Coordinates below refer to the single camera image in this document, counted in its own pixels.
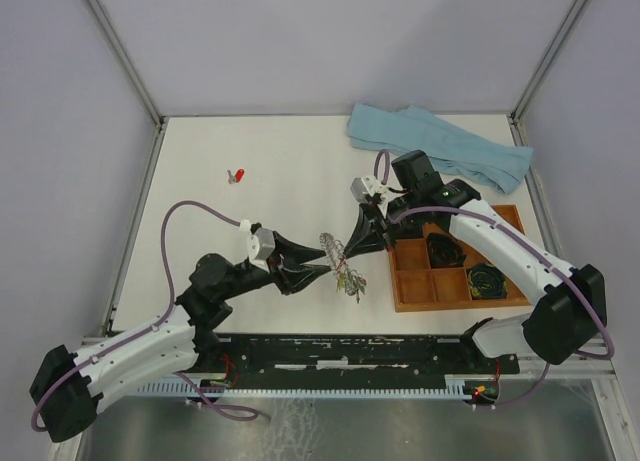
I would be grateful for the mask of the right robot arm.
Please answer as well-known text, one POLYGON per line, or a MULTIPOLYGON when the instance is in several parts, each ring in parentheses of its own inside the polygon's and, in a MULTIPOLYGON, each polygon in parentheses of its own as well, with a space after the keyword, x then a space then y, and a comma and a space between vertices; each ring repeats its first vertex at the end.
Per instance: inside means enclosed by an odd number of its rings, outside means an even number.
POLYGON ((560 365, 572 355, 600 360, 613 356, 606 332, 605 280, 597 268, 577 268, 531 242, 467 182, 444 182, 420 150, 395 160, 381 151, 376 160, 386 164, 386 175, 395 175, 401 188, 391 189, 387 177, 353 180, 359 215, 345 258, 389 250, 402 230, 434 224, 481 254, 532 307, 527 315, 487 318, 467 331, 485 357, 531 351, 560 365))

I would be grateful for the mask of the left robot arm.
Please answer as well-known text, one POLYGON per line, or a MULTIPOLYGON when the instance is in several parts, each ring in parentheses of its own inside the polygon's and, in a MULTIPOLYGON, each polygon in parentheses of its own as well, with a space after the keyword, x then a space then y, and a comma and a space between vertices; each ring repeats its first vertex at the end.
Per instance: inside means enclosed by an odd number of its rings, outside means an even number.
POLYGON ((232 312, 229 299, 269 285, 295 294, 330 270, 318 262, 324 251, 268 229, 251 234, 247 248, 237 264, 217 253, 202 256, 188 288, 172 294, 153 320, 75 352, 63 345, 48 351, 29 388, 33 430, 54 443, 75 437, 128 392, 216 353, 214 330, 232 312))

